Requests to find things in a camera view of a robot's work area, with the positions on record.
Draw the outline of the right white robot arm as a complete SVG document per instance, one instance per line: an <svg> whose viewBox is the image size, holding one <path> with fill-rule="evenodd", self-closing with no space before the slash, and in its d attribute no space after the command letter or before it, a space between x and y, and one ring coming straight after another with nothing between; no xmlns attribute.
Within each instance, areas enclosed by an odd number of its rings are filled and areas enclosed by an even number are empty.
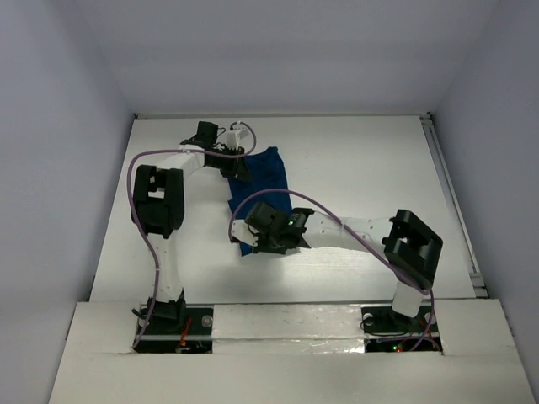
<svg viewBox="0 0 539 404"><path fill-rule="evenodd" d="M398 279L389 323L398 330L410 328L419 307L431 291L443 241L418 216L398 210L390 218L333 217L307 208L290 214L258 202L243 219L232 222L232 239L254 253L285 254L297 248L336 247L371 253L388 264Z"/></svg>

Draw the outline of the blue printed t-shirt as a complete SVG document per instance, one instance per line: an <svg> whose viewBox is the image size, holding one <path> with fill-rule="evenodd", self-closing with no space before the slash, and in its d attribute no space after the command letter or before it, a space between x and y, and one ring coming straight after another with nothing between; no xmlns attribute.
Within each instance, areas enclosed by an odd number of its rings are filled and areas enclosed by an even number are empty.
<svg viewBox="0 0 539 404"><path fill-rule="evenodd" d="M286 167L276 146L268 147L258 154L245 158L250 182L234 178L228 180L231 198L228 200L230 211L234 214L238 206L250 195L266 189L288 189ZM265 193L246 202L235 215L236 219L245 219L257 203L265 203L282 213L280 227L289 227L292 214L291 198L286 193Z"/></svg>

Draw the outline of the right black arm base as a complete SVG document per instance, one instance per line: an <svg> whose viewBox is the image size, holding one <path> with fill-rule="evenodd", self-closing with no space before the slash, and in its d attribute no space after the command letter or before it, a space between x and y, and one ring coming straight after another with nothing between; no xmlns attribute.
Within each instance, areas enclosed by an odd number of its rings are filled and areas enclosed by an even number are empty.
<svg viewBox="0 0 539 404"><path fill-rule="evenodd" d="M390 306L363 306L360 329L367 353L442 352L440 333L430 306L422 305L410 318Z"/></svg>

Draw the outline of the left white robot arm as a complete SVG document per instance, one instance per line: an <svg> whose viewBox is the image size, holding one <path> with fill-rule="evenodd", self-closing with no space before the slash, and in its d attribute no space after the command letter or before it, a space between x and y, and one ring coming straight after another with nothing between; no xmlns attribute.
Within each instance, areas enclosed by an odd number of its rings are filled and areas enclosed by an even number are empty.
<svg viewBox="0 0 539 404"><path fill-rule="evenodd" d="M223 133L207 121L198 123L193 136L174 149L143 151L127 168L127 197L131 219L148 247L155 266L148 313L156 311L157 322L167 332L177 332L186 323L179 303L184 287L176 259L175 232L185 215L185 183L202 168L214 168L224 178L249 182L246 157L257 146L253 129L234 122Z"/></svg>

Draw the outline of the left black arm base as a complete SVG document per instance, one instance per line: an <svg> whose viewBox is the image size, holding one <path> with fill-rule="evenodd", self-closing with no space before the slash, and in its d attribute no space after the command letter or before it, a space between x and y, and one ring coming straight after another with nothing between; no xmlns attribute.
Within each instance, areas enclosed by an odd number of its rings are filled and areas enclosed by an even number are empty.
<svg viewBox="0 0 539 404"><path fill-rule="evenodd" d="M154 304L149 323L140 337L148 307L135 315L134 350L140 354L210 354L214 306L187 305L183 298Z"/></svg>

